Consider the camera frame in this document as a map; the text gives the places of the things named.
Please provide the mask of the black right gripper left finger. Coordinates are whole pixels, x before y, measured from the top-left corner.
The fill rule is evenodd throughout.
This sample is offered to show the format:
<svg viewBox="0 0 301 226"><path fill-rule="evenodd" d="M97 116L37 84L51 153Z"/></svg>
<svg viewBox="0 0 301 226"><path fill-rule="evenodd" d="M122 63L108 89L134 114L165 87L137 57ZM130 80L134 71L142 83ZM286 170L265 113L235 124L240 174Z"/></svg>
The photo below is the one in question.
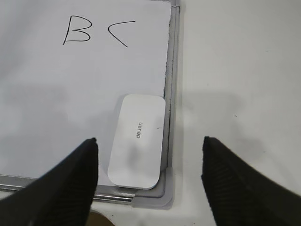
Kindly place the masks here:
<svg viewBox="0 0 301 226"><path fill-rule="evenodd" d="M84 226L98 181L98 145L87 139L47 174L0 201L2 226Z"/></svg>

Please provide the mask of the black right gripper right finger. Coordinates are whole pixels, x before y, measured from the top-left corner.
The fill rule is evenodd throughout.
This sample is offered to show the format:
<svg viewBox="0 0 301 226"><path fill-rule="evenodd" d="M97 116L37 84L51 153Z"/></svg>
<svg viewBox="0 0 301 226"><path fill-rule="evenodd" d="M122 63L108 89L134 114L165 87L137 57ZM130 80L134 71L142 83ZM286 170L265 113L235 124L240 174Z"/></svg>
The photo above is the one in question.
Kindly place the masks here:
<svg viewBox="0 0 301 226"><path fill-rule="evenodd" d="M218 226L299 226L301 197L214 137L203 142L202 183Z"/></svg>

